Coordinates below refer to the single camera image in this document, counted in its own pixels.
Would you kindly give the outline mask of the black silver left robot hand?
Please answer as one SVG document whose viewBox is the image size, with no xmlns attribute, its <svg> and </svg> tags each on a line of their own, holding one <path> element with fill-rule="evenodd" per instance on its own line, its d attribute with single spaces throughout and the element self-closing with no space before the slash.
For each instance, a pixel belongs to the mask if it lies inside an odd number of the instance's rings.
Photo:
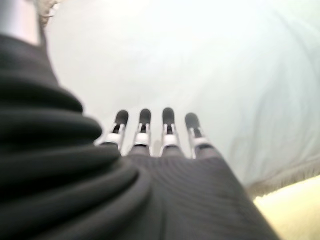
<svg viewBox="0 0 320 240">
<path fill-rule="evenodd" d="M 192 158 L 165 108 L 163 152 L 120 154 L 53 73 L 36 0 L 0 3 L 0 237 L 3 240 L 276 240 L 224 158 L 185 116 Z"/>
</svg>

